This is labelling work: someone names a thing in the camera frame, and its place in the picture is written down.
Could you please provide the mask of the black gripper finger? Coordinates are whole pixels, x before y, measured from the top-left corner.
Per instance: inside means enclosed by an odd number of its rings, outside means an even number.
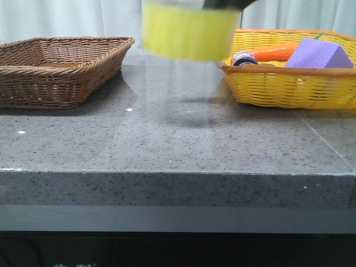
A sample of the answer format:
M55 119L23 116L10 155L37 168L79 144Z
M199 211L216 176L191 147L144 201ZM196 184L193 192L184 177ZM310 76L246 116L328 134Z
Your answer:
M204 0L202 9L232 9L243 11L256 0Z

